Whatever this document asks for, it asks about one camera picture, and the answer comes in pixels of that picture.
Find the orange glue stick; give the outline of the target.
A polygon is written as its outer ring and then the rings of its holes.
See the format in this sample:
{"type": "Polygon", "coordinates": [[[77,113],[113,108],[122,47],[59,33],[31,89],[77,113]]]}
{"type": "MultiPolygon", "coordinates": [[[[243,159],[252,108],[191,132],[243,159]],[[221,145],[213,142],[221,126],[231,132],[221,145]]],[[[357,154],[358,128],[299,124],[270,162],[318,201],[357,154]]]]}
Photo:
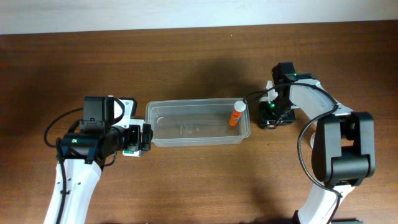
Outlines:
{"type": "Polygon", "coordinates": [[[230,126],[236,126],[243,112],[246,110],[246,104],[243,100],[234,103],[234,110],[229,119],[230,126]]]}

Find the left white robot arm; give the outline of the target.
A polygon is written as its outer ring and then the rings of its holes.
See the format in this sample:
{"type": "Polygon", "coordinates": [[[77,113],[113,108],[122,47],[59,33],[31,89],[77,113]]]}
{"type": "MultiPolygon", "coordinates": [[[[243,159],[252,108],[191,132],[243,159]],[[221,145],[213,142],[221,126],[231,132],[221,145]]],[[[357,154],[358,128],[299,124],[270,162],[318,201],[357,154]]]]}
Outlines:
{"type": "Polygon", "coordinates": [[[113,164],[106,159],[119,151],[138,156],[150,150],[153,130],[149,124],[77,133],[79,124],[76,121],[56,140],[56,178],[45,223],[84,223],[103,169],[113,164]]]}

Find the clear plastic container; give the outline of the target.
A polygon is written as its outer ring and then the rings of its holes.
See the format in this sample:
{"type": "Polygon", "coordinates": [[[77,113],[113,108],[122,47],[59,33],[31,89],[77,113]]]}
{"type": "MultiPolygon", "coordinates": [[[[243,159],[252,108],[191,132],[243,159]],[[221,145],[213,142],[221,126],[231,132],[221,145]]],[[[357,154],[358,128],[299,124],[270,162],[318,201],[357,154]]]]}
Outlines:
{"type": "Polygon", "coordinates": [[[152,126],[157,147],[239,144],[251,134],[249,111],[237,125],[229,119],[239,98],[151,101],[146,122],[152,126]]]}

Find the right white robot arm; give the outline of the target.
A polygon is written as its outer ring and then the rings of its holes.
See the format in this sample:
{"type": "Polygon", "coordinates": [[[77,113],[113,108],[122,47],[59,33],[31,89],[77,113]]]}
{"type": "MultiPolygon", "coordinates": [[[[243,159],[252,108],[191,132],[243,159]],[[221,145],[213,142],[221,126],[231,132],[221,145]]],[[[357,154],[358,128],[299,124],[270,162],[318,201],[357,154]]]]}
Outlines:
{"type": "Polygon", "coordinates": [[[313,186],[293,223],[332,223],[346,196],[376,170],[374,119],[332,97],[312,73],[297,73],[291,62],[272,69],[259,99],[259,126],[275,129],[295,121],[302,110],[309,122],[297,140],[299,163],[313,186]]]}

